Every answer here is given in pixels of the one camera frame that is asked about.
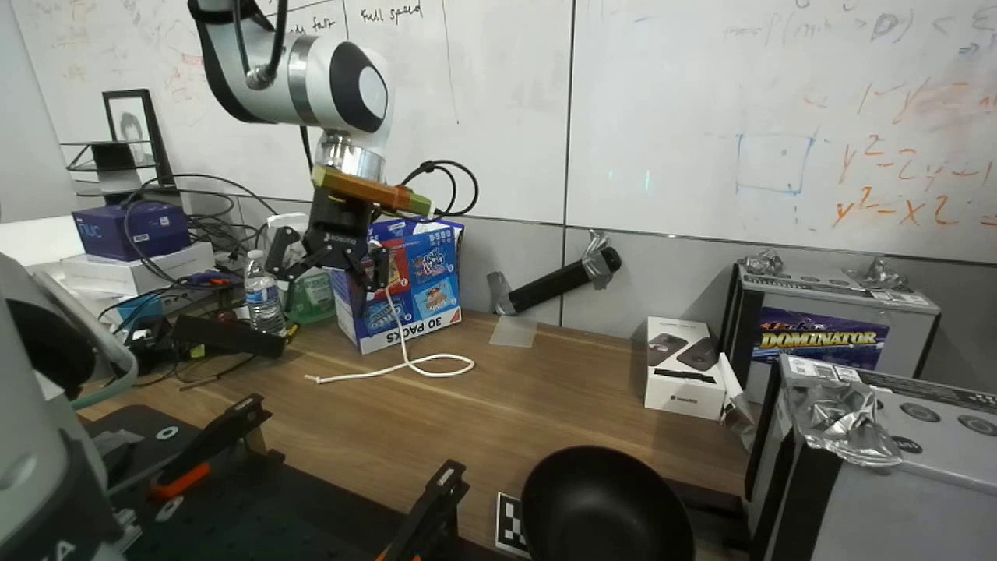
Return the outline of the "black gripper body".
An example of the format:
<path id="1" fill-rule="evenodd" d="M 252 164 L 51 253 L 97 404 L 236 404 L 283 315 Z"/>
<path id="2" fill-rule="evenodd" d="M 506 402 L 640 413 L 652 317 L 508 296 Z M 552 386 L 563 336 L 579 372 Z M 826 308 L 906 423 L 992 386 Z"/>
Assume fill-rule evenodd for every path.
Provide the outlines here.
<path id="1" fill-rule="evenodd" d="M 327 190 L 313 194 L 305 253 L 322 263 L 344 263 L 347 256 L 369 253 L 369 228 L 375 220 L 375 207 L 364 198 L 341 198 Z"/>

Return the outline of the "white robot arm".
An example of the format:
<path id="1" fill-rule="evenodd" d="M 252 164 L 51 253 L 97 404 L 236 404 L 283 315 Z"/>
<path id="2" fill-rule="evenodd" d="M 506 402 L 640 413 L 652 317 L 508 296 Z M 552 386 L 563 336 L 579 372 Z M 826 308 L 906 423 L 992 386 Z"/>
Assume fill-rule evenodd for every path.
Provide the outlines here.
<path id="1" fill-rule="evenodd" d="M 352 41 L 286 35 L 286 0 L 268 20 L 256 0 L 188 0 L 212 95 L 249 124 L 319 129 L 305 256 L 361 291 L 383 287 L 383 253 L 369 228 L 377 202 L 344 180 L 381 180 L 389 83 Z"/>

